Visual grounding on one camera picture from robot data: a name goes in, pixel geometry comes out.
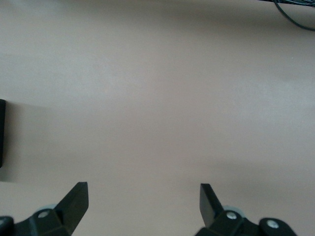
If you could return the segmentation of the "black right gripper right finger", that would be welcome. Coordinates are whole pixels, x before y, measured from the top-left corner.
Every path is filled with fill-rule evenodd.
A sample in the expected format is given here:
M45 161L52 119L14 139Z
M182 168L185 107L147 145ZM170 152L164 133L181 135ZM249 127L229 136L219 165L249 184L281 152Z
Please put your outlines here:
M199 209L205 226L195 236L297 236L284 221L262 218L255 224L233 209L224 209L211 185L200 185Z

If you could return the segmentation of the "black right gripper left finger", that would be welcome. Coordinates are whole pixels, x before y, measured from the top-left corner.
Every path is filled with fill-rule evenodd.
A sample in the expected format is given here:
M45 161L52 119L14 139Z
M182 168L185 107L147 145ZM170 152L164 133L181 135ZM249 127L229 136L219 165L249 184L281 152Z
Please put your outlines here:
M78 182L54 208L44 208L15 223L0 216L0 236L72 236L89 207L87 182Z

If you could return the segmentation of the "black rectangular plastic tray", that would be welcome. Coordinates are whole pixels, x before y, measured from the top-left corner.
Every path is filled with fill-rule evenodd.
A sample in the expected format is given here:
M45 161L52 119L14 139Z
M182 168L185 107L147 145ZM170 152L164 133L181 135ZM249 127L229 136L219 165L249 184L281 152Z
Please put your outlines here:
M0 99L0 168L3 163L4 126L5 126L6 101Z

